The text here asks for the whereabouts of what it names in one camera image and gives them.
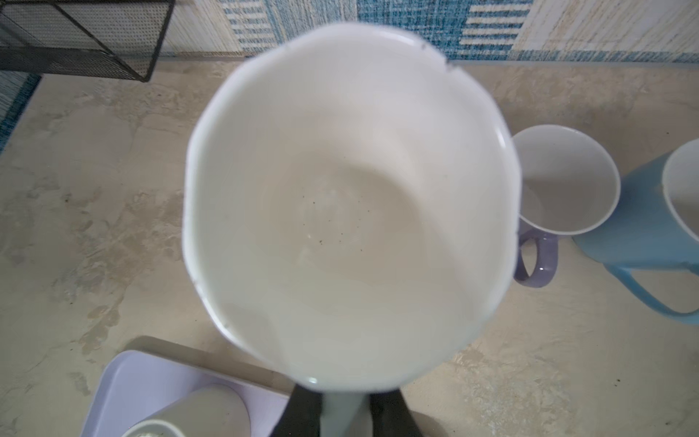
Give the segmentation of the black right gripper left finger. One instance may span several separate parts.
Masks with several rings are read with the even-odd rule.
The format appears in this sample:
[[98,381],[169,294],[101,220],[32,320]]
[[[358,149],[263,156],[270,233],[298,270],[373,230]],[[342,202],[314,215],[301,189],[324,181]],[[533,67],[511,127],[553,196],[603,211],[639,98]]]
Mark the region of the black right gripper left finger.
[[322,394],[296,385],[270,437],[319,437]]

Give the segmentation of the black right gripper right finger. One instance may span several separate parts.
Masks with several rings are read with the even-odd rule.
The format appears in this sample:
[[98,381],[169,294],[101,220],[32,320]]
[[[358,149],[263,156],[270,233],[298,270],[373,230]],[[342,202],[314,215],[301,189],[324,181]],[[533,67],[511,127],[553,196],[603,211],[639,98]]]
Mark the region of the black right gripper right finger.
[[400,390],[370,395],[373,437],[422,437]]

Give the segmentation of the white faceted ceramic mug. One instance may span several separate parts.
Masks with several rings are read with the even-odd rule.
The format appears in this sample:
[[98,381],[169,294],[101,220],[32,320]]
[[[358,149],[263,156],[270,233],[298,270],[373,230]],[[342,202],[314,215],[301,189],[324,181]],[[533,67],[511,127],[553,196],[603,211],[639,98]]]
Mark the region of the white faceted ceramic mug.
[[320,436],[479,337],[522,171],[493,97],[419,36],[324,25],[237,67],[187,148],[183,256],[218,330],[322,394]]

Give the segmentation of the lavender ceramic mug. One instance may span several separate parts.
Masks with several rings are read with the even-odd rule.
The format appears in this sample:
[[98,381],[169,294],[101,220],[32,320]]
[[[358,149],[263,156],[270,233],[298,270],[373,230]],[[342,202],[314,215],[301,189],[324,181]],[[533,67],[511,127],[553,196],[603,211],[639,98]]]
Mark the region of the lavender ceramic mug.
[[542,288],[556,273],[559,240],[600,227],[615,211],[621,176],[607,150],[571,127],[540,125],[513,136],[522,167],[519,245],[535,243],[528,272],[518,256],[514,279]]

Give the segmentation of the light blue ceramic mug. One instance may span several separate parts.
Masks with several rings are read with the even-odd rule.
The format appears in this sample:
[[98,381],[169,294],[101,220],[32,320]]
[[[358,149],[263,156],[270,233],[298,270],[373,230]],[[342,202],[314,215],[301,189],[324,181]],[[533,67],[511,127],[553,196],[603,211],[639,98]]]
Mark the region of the light blue ceramic mug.
[[698,273],[698,141],[687,142],[628,173],[613,214],[573,239],[648,308],[689,325],[698,311],[679,312],[647,291],[632,271]]

